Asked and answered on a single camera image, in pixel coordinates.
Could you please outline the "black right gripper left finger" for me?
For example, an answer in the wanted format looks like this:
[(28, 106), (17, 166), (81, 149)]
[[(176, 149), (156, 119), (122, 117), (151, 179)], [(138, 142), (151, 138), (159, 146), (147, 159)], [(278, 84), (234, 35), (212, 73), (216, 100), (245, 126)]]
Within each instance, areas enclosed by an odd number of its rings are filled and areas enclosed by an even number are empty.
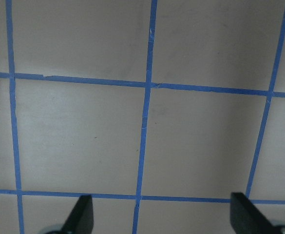
[(91, 234), (94, 228), (93, 200), (91, 195), (79, 197), (64, 225), (61, 234)]

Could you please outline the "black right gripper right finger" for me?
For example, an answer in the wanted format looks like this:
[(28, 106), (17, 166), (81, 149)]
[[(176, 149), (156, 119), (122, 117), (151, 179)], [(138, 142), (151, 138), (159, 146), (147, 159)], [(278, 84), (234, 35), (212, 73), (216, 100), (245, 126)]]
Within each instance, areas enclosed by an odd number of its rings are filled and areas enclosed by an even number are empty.
[(272, 225), (243, 193), (231, 193), (229, 217), (237, 234), (285, 234), (285, 225)]

